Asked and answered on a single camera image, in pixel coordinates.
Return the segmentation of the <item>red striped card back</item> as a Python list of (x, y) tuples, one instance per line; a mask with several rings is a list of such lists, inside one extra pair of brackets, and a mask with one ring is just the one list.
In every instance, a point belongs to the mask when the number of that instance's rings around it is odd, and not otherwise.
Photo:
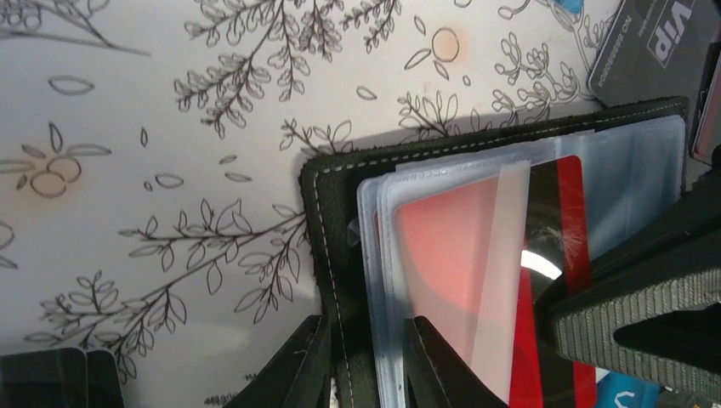
[(590, 285), (582, 163), (503, 164), (394, 214), (407, 317), (426, 317), (506, 407), (591, 407), (595, 370), (540, 337), (536, 300)]

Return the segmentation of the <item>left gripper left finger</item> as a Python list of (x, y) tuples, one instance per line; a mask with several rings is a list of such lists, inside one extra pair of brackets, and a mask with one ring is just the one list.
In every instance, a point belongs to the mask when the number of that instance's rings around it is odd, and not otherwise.
[(312, 314), (227, 407), (328, 407), (332, 339), (329, 319)]

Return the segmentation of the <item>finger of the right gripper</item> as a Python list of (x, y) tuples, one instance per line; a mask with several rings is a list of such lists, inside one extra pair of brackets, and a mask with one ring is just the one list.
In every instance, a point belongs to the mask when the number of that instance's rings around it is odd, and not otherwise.
[(615, 248), (591, 264), (592, 285), (548, 289), (555, 352), (690, 394), (720, 392), (720, 250)]
[(720, 300), (720, 171), (697, 180), (660, 217), (592, 261), (592, 285), (566, 279), (536, 300), (540, 315), (664, 315)]

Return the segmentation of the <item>black card holder wallet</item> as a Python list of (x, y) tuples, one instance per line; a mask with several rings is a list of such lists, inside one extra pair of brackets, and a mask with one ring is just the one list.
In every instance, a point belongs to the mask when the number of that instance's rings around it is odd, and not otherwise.
[(489, 150), (585, 130), (605, 130), (663, 116), (689, 116), (675, 96), (619, 105), (593, 113), (492, 128), (437, 139), (389, 144), (309, 159), (299, 175), (321, 302), (332, 333), (332, 363), (342, 407), (379, 407), (378, 380), (361, 249), (349, 243), (361, 181), (406, 162)]

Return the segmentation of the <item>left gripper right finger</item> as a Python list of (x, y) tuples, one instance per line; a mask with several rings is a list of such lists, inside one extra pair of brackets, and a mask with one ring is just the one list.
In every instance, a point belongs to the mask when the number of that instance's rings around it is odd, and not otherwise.
[(424, 316), (404, 323), (403, 384), (409, 407), (506, 407)]

